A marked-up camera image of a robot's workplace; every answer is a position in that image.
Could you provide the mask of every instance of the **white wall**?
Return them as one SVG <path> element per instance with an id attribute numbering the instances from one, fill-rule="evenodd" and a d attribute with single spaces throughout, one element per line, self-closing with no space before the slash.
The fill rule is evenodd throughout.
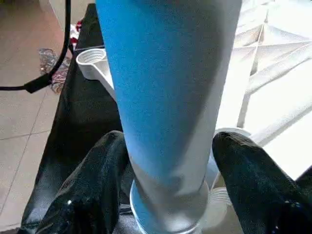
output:
<path id="1" fill-rule="evenodd" d="M 40 1 L 49 1 L 52 9 L 58 18 L 58 21 L 64 29 L 65 23 L 65 0 L 40 0 Z M 84 14 L 89 3 L 94 2 L 94 0 L 72 0 L 72 19 L 73 24 L 77 23 L 78 20 L 84 17 Z"/>

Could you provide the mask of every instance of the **black cable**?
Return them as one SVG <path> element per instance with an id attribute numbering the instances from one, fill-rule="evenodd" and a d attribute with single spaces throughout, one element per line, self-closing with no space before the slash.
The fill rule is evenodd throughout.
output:
<path id="1" fill-rule="evenodd" d="M 64 43 L 62 52 L 54 65 L 54 67 L 51 69 L 51 71 L 47 74 L 44 74 L 37 79 L 34 79 L 23 86 L 12 86 L 12 87 L 2 87 L 0 86 L 0 91 L 17 91 L 17 90 L 26 90 L 29 93 L 33 93 L 35 91 L 38 91 L 52 82 L 52 76 L 55 74 L 55 72 L 59 69 L 59 67 L 62 65 L 66 52 L 69 46 L 69 40 L 70 40 L 70 19 L 71 19 L 71 0 L 65 0 L 65 33 L 64 33 Z"/>
<path id="2" fill-rule="evenodd" d="M 0 86 L 1 91 L 17 91 L 17 90 L 24 90 L 25 87 L 23 86 L 13 86 L 13 87 L 2 87 Z"/>

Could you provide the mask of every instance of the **tile floor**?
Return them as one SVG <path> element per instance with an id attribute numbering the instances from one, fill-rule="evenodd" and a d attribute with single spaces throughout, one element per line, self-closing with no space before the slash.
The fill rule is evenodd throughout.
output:
<path id="1" fill-rule="evenodd" d="M 39 48 L 59 52 L 62 32 L 39 0 L 0 3 L 0 86 L 39 76 Z M 33 189 L 59 96 L 0 91 L 0 231 L 18 227 Z"/>

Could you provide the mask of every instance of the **white textured surface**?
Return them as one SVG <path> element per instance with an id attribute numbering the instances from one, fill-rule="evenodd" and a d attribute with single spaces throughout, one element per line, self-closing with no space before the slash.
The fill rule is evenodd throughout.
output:
<path id="1" fill-rule="evenodd" d="M 312 108 L 312 2 L 243 2 L 217 128 L 243 127 L 296 179 L 312 165 L 303 156 L 292 163 L 294 149 L 285 150 L 300 146 L 305 155 L 312 153 L 299 137 L 309 138 L 311 132 L 301 126 L 308 123 Z M 254 56 L 246 56 L 252 50 Z"/>

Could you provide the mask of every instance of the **blue cylinder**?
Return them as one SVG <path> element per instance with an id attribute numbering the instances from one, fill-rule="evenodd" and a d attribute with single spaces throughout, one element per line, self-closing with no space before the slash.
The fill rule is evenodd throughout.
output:
<path id="1" fill-rule="evenodd" d="M 131 164 L 151 233 L 193 233 L 241 0 L 97 0 Z"/>

